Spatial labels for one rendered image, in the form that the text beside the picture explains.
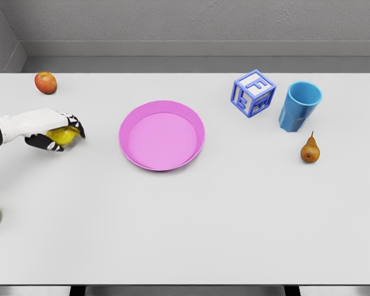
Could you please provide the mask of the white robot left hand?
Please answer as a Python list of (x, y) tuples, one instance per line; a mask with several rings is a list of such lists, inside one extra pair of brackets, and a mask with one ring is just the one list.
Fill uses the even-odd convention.
[(20, 128), (20, 135), (25, 137), (26, 144), (43, 150), (64, 151), (63, 145), (46, 136), (46, 132), (50, 130), (71, 126), (80, 132), (82, 138), (86, 137), (76, 116), (47, 108), (21, 113), (13, 119)]

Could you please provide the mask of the yellow lemon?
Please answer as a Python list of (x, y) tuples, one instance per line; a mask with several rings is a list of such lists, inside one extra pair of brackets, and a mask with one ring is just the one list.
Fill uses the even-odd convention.
[(79, 130), (73, 126), (64, 126), (46, 132), (46, 136), (60, 146), (66, 146), (70, 144), (79, 135)]

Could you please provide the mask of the pink round plate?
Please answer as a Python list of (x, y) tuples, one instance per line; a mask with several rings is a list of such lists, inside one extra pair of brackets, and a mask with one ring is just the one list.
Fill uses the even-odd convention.
[(205, 127), (190, 107), (153, 101), (132, 110), (123, 120), (118, 142), (126, 158), (152, 171), (177, 169), (201, 151)]

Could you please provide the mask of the red apple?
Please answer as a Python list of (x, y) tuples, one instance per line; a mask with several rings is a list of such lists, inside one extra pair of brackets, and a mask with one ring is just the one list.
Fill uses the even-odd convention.
[(51, 72), (39, 72), (35, 75), (35, 86), (41, 93), (51, 95), (57, 90), (57, 81)]

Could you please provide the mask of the blue letter block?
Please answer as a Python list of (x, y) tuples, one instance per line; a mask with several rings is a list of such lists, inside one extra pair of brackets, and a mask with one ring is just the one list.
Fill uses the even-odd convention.
[(250, 118), (269, 107), (275, 90), (276, 85), (255, 69), (234, 81), (231, 102)]

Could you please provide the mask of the blue plastic cup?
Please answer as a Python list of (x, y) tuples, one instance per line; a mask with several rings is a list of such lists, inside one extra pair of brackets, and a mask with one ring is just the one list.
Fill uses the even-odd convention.
[(321, 102), (321, 90), (313, 83), (297, 81), (288, 90), (279, 116), (279, 125), (286, 132), (297, 132)]

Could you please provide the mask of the brown pear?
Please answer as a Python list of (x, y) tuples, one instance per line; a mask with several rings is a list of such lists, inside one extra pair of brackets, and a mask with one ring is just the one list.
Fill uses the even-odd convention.
[(318, 161), (320, 149), (316, 143), (313, 133), (311, 133), (311, 136), (308, 138), (306, 144), (302, 147), (300, 156), (306, 163), (314, 163)]

